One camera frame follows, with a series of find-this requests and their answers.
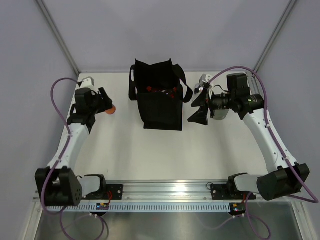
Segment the orange bottle blue cap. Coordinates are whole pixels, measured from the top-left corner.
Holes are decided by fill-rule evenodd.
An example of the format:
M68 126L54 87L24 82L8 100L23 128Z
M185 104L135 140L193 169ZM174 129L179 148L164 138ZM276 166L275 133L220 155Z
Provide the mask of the orange bottle blue cap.
M105 113L108 115L113 115L115 112L116 112L116 107L114 105L112 105L110 109L105 110Z

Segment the grey-green pump bottle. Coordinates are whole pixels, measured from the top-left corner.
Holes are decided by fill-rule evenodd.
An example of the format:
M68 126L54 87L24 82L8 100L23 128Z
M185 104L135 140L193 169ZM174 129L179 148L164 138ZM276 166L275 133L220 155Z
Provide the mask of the grey-green pump bottle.
M228 109L217 109L213 111L213 119L217 121L224 120L229 113Z

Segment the dark red Fairy bottle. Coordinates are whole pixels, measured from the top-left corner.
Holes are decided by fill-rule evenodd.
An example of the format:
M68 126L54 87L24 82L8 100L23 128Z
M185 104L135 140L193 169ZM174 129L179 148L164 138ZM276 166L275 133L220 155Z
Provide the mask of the dark red Fairy bottle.
M165 94L166 96L168 96L169 98L174 99L176 97L177 94L177 88L170 88L170 89L164 89L161 91L163 94Z

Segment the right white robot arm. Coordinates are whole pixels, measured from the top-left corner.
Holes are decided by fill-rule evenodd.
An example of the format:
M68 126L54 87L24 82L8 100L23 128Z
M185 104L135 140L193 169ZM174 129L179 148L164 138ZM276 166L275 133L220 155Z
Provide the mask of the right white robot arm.
M266 102L260 94L252 94L247 75L227 75L226 93L215 94L213 76L203 74L194 88L191 107L197 107L188 122L208 125L208 119L224 120L232 110L251 131L266 164L266 175L238 173L228 178L226 192L233 199L243 193L259 194L266 201L293 197L301 192L310 174L306 164L299 164L276 131Z

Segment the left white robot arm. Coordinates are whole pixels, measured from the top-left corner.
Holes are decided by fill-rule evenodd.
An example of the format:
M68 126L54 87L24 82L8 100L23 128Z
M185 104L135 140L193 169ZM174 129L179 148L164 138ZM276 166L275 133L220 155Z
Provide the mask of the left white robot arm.
M81 87L75 91L74 99L62 144L47 167L35 172L37 190L44 207L78 206L87 195L100 200L108 192L102 174L77 178L74 168L96 122L96 115L113 109L113 101L102 87L98 90Z

